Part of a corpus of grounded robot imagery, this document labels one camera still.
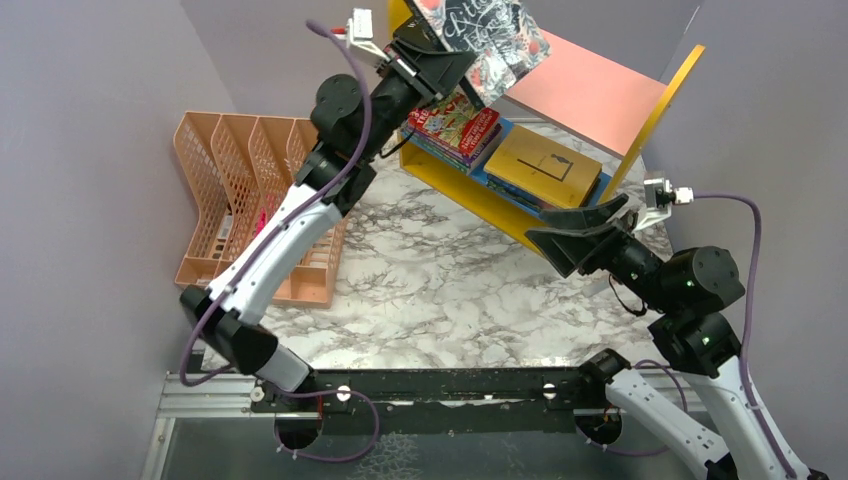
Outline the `Little Women floral book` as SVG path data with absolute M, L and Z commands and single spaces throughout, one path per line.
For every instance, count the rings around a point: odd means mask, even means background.
M 520 1 L 413 0 L 406 6 L 437 49 L 475 55 L 459 87 L 477 110 L 491 106 L 552 53 Z

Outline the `Jane Eyre book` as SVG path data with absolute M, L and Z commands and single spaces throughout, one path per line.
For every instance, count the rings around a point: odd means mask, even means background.
M 570 209 L 591 204 L 599 195 L 598 189 L 603 189 L 608 183 L 609 176 L 603 172 L 597 176 L 580 177 L 567 175 L 563 180 L 545 174 L 520 176 L 505 179 L 494 174 L 486 174 L 486 185 L 489 177 L 498 177 L 505 182 L 515 185 L 549 204 L 549 208 Z

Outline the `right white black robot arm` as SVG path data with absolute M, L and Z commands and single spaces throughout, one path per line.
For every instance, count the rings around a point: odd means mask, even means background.
M 750 375 L 744 340 L 724 310 L 750 295 L 729 251 L 690 248 L 668 259 L 635 237 L 626 195 L 573 210 L 548 210 L 527 239 L 562 276 L 607 272 L 658 318 L 648 328 L 669 367 L 694 390 L 704 426 L 657 393 L 638 369 L 606 349 L 581 365 L 579 398 L 607 401 L 654 434 L 698 479 L 818 479 L 780 433 Z

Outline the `yellow hardcover book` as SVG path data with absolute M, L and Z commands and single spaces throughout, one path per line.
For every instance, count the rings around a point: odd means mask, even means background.
M 555 140 L 513 126 L 484 165 L 486 174 L 505 179 L 545 174 L 563 180 L 567 175 L 595 177 L 602 165 Z

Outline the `black Moon and Sixpence book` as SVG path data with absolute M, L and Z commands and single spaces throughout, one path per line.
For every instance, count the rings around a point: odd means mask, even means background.
M 408 56 L 443 53 L 444 49 L 431 35 L 429 27 L 410 16 L 392 31 L 392 44 L 399 46 Z

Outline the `green 104-storey treehouse book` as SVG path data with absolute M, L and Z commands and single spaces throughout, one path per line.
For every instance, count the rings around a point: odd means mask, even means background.
M 402 135 L 406 141 L 424 150 L 438 160 L 452 166 L 463 174 L 469 173 L 470 164 L 467 163 L 459 153 L 450 151 L 447 148 L 440 146 L 437 142 L 429 140 L 420 132 L 411 129 L 404 129 Z

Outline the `dark green Alice book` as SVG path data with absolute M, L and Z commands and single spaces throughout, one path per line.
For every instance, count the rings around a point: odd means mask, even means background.
M 549 204 L 533 194 L 505 182 L 498 177 L 489 177 L 487 179 L 487 186 L 524 210 L 530 212 L 532 215 L 538 216 L 540 212 L 549 207 Z

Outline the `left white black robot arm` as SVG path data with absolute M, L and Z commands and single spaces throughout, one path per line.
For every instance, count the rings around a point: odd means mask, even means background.
M 205 287 L 189 286 L 179 301 L 202 339 L 229 367 L 276 386 L 285 407 L 313 401 L 312 367 L 260 322 L 282 282 L 361 199 L 376 176 L 371 163 L 416 108 L 444 99 L 476 56 L 392 41 L 369 89 L 359 68 L 322 82 L 310 121 L 317 142 L 265 227 L 242 254 Z

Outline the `purple 52-storey treehouse book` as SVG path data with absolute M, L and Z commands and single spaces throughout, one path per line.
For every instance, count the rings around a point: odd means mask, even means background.
M 502 130 L 503 126 L 500 123 L 497 123 L 493 128 L 491 133 L 488 133 L 482 143 L 476 147 L 470 155 L 463 155 L 459 153 L 467 163 L 470 164 L 470 171 L 476 168 L 481 162 L 486 161 L 492 154 L 492 152 L 497 148 L 501 138 L 502 138 Z

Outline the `red 13-storey treehouse book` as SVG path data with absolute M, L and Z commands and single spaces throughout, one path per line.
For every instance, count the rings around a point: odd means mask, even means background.
M 497 111 L 476 110 L 464 94 L 452 93 L 437 105 L 411 112 L 402 128 L 421 131 L 440 146 L 470 155 L 497 123 Z

